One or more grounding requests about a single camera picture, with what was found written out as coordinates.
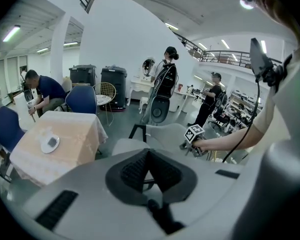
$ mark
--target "controller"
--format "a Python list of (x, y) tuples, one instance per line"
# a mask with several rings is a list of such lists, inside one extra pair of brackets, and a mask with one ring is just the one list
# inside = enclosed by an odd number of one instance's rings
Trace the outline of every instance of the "controller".
[(204, 133), (205, 130), (202, 129), (198, 124), (192, 125), (186, 130), (184, 134), (186, 140), (184, 143), (180, 145), (180, 149), (188, 150), (187, 153), (185, 154), (186, 156), (188, 155), (189, 152), (191, 152), (195, 158), (202, 157), (203, 155), (206, 154), (206, 152), (202, 153), (199, 147), (195, 147), (192, 145), (192, 143), (197, 140), (204, 140), (205, 139)]

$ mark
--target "ceiling light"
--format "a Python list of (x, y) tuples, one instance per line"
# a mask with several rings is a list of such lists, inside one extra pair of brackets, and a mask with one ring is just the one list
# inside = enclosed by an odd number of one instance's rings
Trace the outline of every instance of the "ceiling light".
[(46, 50), (48, 50), (48, 48), (44, 48), (44, 49), (41, 49), (41, 50), (37, 50), (36, 52), (37, 52), (37, 53), (41, 53), (41, 52), (44, 52), (44, 51), (46, 51)]
[(225, 45), (225, 47), (226, 47), (227, 49), (230, 49), (229, 45), (227, 45), (227, 43), (226, 43), (225, 40), (222, 39), (221, 42)]
[(238, 59), (237, 59), (237, 57), (232, 53), (232, 57), (234, 58), (234, 60), (237, 62), (238, 61)]
[(202, 80), (202, 78), (201, 78), (201, 77), (199, 77), (199, 76), (196, 76), (196, 75), (194, 75), (194, 77), (195, 77), (195, 78), (199, 78), (200, 80)]
[(247, 4), (244, 0), (240, 0), (240, 5), (241, 5), (243, 8), (248, 9), (248, 10), (251, 10), (251, 9), (254, 8), (253, 6)]
[(208, 50), (208, 48), (205, 47), (202, 43), (199, 43), (199, 45), (201, 45), (204, 49)]
[(178, 30), (179, 28), (177, 28), (177, 27), (175, 27), (175, 26), (172, 26), (171, 24), (169, 24), (169, 23), (164, 23), (164, 24), (166, 24), (169, 28), (173, 28), (173, 29), (175, 29), (175, 30)]
[(266, 54), (267, 53), (266, 42), (264, 40), (262, 40), (261, 45), (262, 45), (263, 52)]
[(76, 45), (78, 42), (69, 42), (65, 43), (63, 46), (71, 46), (71, 45)]
[(10, 38), (20, 29), (19, 25), (14, 25), (13, 29), (9, 32), (9, 34), (6, 35), (6, 37), (3, 39), (4, 42), (8, 42)]

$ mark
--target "blue chair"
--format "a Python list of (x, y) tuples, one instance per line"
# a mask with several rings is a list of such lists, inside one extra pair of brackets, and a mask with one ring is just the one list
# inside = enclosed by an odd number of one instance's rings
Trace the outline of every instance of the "blue chair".
[(75, 113), (97, 114), (97, 96), (92, 86), (75, 86), (65, 98), (65, 103)]
[(11, 153), (23, 135), (18, 114), (6, 106), (0, 107), (0, 144)]

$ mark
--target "hand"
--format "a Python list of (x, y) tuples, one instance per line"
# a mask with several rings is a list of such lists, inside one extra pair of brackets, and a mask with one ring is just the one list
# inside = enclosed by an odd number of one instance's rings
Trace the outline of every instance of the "hand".
[(205, 139), (199, 139), (197, 141), (192, 142), (192, 145), (194, 147), (198, 147), (201, 149), (202, 152), (207, 151), (207, 146), (206, 146), (206, 140)]
[(36, 112), (35, 106), (29, 108), (28, 113), (30, 116), (32, 116)]

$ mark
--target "round table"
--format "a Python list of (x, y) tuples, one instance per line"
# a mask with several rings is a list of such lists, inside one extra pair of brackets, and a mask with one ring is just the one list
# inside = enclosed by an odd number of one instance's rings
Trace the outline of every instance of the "round table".
[(100, 94), (96, 95), (96, 104), (98, 106), (102, 106), (102, 105), (108, 104), (110, 101), (111, 101), (111, 97), (109, 97), (109, 96), (100, 95)]

